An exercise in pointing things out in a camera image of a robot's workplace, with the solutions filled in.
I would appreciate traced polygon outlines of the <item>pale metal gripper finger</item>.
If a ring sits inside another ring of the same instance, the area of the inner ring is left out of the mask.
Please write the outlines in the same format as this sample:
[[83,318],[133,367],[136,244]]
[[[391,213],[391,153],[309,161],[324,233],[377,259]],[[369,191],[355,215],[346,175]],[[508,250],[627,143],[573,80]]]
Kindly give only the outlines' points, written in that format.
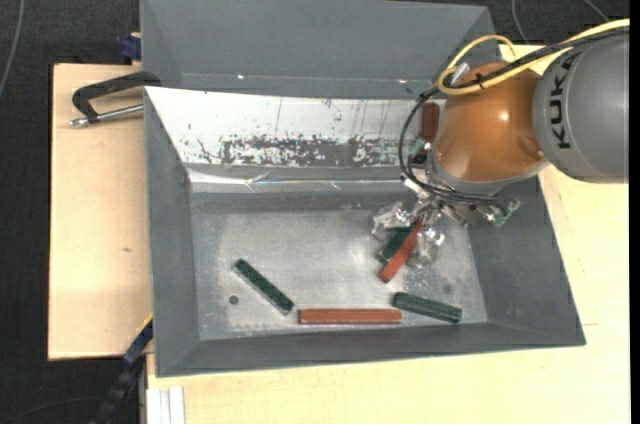
[[411,229],[415,219],[406,209],[403,202],[398,201],[380,208],[372,217],[371,235],[381,239],[390,231]]
[[407,264],[411,267],[425,267],[433,264],[437,260],[444,241],[445,235],[433,227],[421,230],[417,236],[416,247],[409,256]]

